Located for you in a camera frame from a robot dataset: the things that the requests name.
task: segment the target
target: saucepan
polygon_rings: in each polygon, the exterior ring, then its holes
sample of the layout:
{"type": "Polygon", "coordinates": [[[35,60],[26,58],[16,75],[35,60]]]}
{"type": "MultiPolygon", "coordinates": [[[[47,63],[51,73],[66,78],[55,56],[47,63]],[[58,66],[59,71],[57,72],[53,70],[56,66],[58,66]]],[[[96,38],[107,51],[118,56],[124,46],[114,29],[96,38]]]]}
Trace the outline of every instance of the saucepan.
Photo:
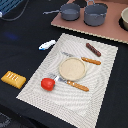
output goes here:
{"type": "Polygon", "coordinates": [[[125,8],[122,13],[121,17],[123,19],[124,27],[128,30],[128,8],[125,8]]]}
{"type": "Polygon", "coordinates": [[[87,1],[84,10],[84,22],[90,26],[99,26],[104,23],[107,14],[107,8],[100,4],[95,4],[94,0],[87,1]]]}
{"type": "Polygon", "coordinates": [[[53,12],[60,12],[61,17],[64,20],[72,21],[76,20],[80,16],[80,6],[74,3],[68,3],[61,6],[60,10],[44,12],[43,14],[49,14],[53,12]]]}

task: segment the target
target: table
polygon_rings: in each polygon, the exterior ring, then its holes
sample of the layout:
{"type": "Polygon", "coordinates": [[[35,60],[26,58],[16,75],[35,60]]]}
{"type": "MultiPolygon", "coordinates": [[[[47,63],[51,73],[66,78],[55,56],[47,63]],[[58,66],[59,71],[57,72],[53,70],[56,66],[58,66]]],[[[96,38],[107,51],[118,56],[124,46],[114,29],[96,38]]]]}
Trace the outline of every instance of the table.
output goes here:
{"type": "MultiPolygon", "coordinates": [[[[45,51],[39,51],[39,46],[52,39],[57,41],[62,33],[116,46],[118,52],[96,128],[127,128],[128,45],[51,26],[51,21],[57,13],[43,15],[43,12],[58,10],[66,2],[67,0],[31,0],[23,15],[17,20],[12,22],[0,20],[0,77],[10,70],[23,75],[28,82],[52,49],[51,46],[45,51]]],[[[18,16],[23,7],[24,3],[12,10],[5,18],[18,16]]],[[[75,128],[57,117],[16,99],[22,88],[19,90],[0,81],[0,105],[49,128],[75,128]]]]}

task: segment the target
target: red tomato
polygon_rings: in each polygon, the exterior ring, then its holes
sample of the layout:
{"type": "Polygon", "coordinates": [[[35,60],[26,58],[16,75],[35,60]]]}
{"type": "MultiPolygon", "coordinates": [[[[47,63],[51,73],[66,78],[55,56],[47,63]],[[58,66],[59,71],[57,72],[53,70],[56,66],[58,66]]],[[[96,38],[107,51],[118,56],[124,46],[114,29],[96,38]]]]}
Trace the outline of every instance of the red tomato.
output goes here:
{"type": "Polygon", "coordinates": [[[41,81],[41,87],[47,91],[52,91],[55,85],[55,81],[51,78],[44,78],[41,81]]]}

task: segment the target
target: round plate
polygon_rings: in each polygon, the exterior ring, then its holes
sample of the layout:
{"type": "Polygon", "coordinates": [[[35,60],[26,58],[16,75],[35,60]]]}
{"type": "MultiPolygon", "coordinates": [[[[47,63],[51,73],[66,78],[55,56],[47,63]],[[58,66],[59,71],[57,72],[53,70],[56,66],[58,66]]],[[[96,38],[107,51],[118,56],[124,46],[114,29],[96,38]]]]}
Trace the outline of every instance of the round plate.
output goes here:
{"type": "Polygon", "coordinates": [[[60,75],[64,79],[71,81],[82,78],[86,74],[86,69],[85,62],[75,57],[69,57],[59,65],[60,75]]]}

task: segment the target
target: metal pot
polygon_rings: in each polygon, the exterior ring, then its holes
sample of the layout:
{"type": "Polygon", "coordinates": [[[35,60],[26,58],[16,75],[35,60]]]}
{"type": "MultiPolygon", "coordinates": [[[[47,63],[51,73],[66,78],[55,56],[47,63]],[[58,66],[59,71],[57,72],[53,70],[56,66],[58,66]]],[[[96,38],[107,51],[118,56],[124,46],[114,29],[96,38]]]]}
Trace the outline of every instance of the metal pot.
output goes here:
{"type": "Polygon", "coordinates": [[[61,12],[61,17],[64,20],[76,20],[80,16],[80,6],[74,3],[64,4],[61,6],[60,10],[44,12],[43,14],[49,14],[53,12],[61,12]]]}
{"type": "Polygon", "coordinates": [[[84,10],[84,22],[91,26],[99,26],[104,23],[107,13],[107,8],[103,5],[95,4],[93,0],[87,1],[87,6],[84,10]]]}

